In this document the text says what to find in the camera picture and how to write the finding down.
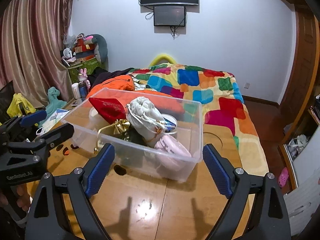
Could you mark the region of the left hand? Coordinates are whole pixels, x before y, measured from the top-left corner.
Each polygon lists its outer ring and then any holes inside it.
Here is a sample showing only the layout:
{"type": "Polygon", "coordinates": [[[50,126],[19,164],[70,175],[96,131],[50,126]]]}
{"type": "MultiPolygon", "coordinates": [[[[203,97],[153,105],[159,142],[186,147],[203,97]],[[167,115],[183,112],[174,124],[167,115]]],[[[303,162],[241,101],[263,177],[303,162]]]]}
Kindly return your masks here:
{"type": "MultiPolygon", "coordinates": [[[[27,212],[30,208],[30,195],[27,190],[26,184],[18,185],[16,188],[17,191],[17,206],[20,207],[23,211],[27,212]]],[[[7,206],[9,204],[6,196],[1,192],[1,207],[7,206]]]]}

